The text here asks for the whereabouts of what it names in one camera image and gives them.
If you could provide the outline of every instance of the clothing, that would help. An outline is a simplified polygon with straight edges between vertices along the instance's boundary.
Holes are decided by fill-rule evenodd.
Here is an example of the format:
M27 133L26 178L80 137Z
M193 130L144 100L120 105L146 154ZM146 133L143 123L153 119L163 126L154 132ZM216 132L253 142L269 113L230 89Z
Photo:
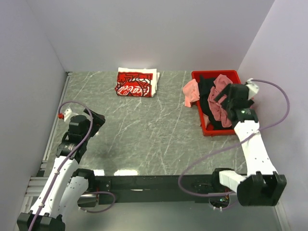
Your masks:
M192 107L192 103L200 99L197 81L195 79L189 81L183 87L183 93L185 95L185 106Z
M200 106L202 112L208 116L209 122L213 125L214 130L225 130L231 128L224 128L221 124L221 121L215 120L211 109L209 108L208 104L208 97L210 91L213 87L215 87L214 81L216 78L203 78L200 76L200 81L198 83L199 93L200 93Z
M227 76L219 75L215 80L215 86L211 88L208 96L208 106L213 113L214 119L216 121L221 121L224 128L228 128L232 125L232 122L228 119L227 112L221 107L221 103L226 99L227 96L220 98L218 102L215 101L216 96L228 85L233 83Z
M136 97L153 97L160 74L156 69L119 68L116 94Z

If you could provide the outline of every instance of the marble table surface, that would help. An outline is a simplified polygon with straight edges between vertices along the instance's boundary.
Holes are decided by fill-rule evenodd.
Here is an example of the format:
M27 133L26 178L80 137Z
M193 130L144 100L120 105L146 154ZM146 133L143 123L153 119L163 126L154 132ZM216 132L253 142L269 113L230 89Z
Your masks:
M204 137L196 106L184 106L182 88L192 79L190 71L162 71L157 94L152 98L117 96L117 72L73 72L64 102L83 102L102 114L106 123L90 139L81 168L105 175L175 175L196 159L238 142L235 135ZM83 108L70 104L73 112ZM45 176L51 172L56 148L68 124L56 124ZM208 158L189 174L211 174L217 167L246 173L241 148Z

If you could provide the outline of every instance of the black cloth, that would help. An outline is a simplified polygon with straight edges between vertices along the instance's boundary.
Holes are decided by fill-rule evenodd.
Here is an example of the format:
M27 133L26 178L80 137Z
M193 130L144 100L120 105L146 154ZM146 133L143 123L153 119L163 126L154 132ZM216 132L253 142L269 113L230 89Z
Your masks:
M230 128L224 128L221 124L221 121L216 121L214 119L213 113L208 105L208 96L210 95L210 91L212 87L215 87L214 80L216 78L204 78L200 76L200 81L198 83L199 93L200 93L200 106L203 114L208 116L208 120L214 126L214 130L228 130Z

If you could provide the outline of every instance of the red plastic bin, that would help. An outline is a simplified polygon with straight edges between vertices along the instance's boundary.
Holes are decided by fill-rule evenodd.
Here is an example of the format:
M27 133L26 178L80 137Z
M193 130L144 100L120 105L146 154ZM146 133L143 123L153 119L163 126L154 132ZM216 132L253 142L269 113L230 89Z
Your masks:
M217 78L220 74L227 76L233 83L241 83L237 72L234 70L222 70L222 71L193 71L192 78L194 78L198 83L200 81L200 76L203 78ZM197 101L199 117L201 121L202 132L204 136L226 136L234 135L235 132L233 129L229 130L214 130L212 124L209 124L205 127L205 121L203 119L203 112L200 106L200 101Z

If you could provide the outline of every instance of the white wall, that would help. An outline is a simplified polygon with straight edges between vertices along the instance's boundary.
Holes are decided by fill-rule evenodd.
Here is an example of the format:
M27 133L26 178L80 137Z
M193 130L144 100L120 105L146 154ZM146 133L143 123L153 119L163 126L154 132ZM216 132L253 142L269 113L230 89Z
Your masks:
M66 71L238 69L274 0L27 0Z
M308 230L307 25L307 0L276 0L238 71L242 80L275 82L290 97L289 117L263 138L278 172L287 177L282 203L293 231ZM285 112L283 96L271 87L262 85L256 100L263 125Z
M26 1L0 1L0 31L0 230L10 231L42 161L65 72Z

